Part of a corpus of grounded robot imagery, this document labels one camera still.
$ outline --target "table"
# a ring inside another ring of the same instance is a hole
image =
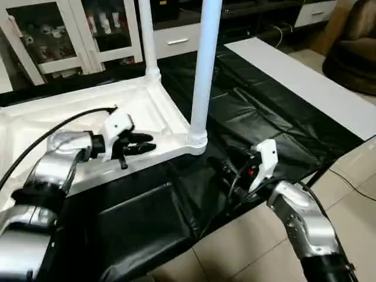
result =
[[[225,46],[362,140],[367,140],[376,134],[376,106],[352,91],[257,38],[237,41]]]

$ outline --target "black cable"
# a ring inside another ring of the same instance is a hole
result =
[[[230,186],[230,190],[229,190],[229,193],[227,194],[227,199],[226,199],[226,202],[229,202],[231,200],[231,197],[234,193],[234,190],[236,188],[236,183],[238,182],[238,180],[241,178],[241,175],[243,174],[243,172],[248,168],[249,164],[251,163],[251,160],[248,160],[246,161],[246,163],[244,164],[244,166],[241,167],[241,169],[237,172],[231,186]]]
[[[30,153],[32,149],[34,149],[35,147],[37,147],[37,145],[40,144],[40,142],[42,142],[44,139],[46,139],[52,133],[54,133],[58,129],[62,128],[63,126],[65,126],[69,122],[71,122],[71,121],[73,121],[73,120],[75,120],[77,118],[80,118],[81,116],[85,116],[85,115],[88,115],[90,113],[95,113],[95,112],[102,112],[102,111],[106,111],[109,114],[111,114],[111,113],[113,113],[113,111],[115,109],[116,108],[97,108],[97,109],[86,110],[86,111],[84,111],[82,113],[78,113],[77,115],[70,117],[69,119],[64,120],[63,122],[59,123],[58,125],[56,125],[52,129],[50,129],[49,131],[47,131],[41,137],[39,137],[38,139],[36,139],[29,147],[27,147],[22,152],[22,154],[14,161],[14,163],[10,166],[10,168],[6,171],[6,173],[4,174],[4,176],[2,177],[2,179],[0,180],[0,191],[3,188],[5,182],[12,175],[13,171],[20,164],[20,162],[28,155],[28,153]]]
[[[282,180],[287,180],[287,178],[286,177],[272,177],[272,178],[265,180],[264,182],[262,182],[261,185],[259,185],[256,189],[254,189],[252,192],[250,192],[247,195],[247,197],[244,198],[244,201],[242,201],[242,202],[243,203],[247,202],[250,198],[253,197],[253,195],[257,194],[258,191],[260,191],[262,188],[266,187],[267,185],[272,184],[272,183],[277,182],[277,181],[282,181]]]
[[[338,172],[335,172],[333,169],[329,169],[329,171],[333,172],[335,175],[339,176],[340,178],[343,179],[343,181],[345,181],[352,189],[354,189],[355,192],[357,192],[359,195],[371,200],[371,201],[374,201],[376,202],[376,199],[375,198],[372,198],[366,194],[364,194],[363,192],[360,192],[354,185],[351,184],[350,181],[348,181],[343,175],[339,174]]]
[[[328,216],[327,212],[325,211],[323,205],[321,204],[321,202],[318,199],[318,197],[316,196],[316,194],[305,183],[303,183],[302,181],[297,181],[297,183],[303,188],[303,190],[307,191],[311,195],[311,197],[317,203],[317,206],[320,209],[320,212],[329,220],[329,222],[331,222],[330,219],[329,219],[329,216]],[[345,252],[345,250],[343,248],[343,245],[342,245],[342,243],[340,241],[340,238],[338,237],[337,233],[335,233],[335,239],[337,240],[338,246],[340,248],[340,251],[341,251],[342,255],[345,258],[346,265],[349,267],[348,271],[350,273],[350,276],[351,276],[352,280],[354,282],[358,282],[358,278],[355,276],[355,273],[354,273],[355,267],[354,267],[354,265],[352,263],[350,263],[350,261],[349,261],[347,255],[346,255],[346,252]]]

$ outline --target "beige floor tile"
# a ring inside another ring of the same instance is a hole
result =
[[[159,282],[206,282],[205,274],[192,249],[154,269],[150,275]]]
[[[287,240],[231,279],[231,282],[274,281],[306,282],[300,262]]]
[[[368,179],[362,186],[358,188],[361,192],[376,199],[376,175],[373,175],[370,179]]]
[[[356,186],[376,174],[376,137],[339,158],[332,167]]]
[[[313,186],[313,192],[325,209],[352,192],[352,188],[331,171],[326,172]]]
[[[279,219],[262,204],[208,235],[193,248],[208,279],[219,282],[235,275],[285,238]]]
[[[351,192],[329,209],[328,215],[359,281],[376,277],[376,203]]]
[[[325,61],[325,57],[323,55],[316,53],[311,49],[293,52],[288,55],[294,58],[295,60],[298,60],[303,65],[313,69],[314,71],[323,74],[322,65]]]

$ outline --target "white cabinet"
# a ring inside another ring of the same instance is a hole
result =
[[[296,20],[295,27],[298,28],[304,25],[328,21],[336,4],[337,0],[303,5]]]
[[[142,61],[133,0],[2,0],[0,27],[35,85]]]
[[[107,61],[129,57],[142,61],[133,0],[69,2],[95,71],[102,71]]]

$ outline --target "black tablecloth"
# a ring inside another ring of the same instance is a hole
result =
[[[187,119],[196,55],[159,61],[162,83]],[[38,86],[1,95],[0,105],[126,79],[144,71],[145,66],[138,64],[65,80],[63,85]],[[261,199],[256,199],[216,217],[225,196],[206,159],[226,157],[227,145],[250,147],[273,138],[279,158],[276,176],[298,180],[362,142],[223,46],[216,53],[207,131],[209,144],[201,156],[181,156],[68,198],[56,234],[51,266],[58,273],[55,279],[78,279],[81,274],[85,281],[128,281],[259,204]]]

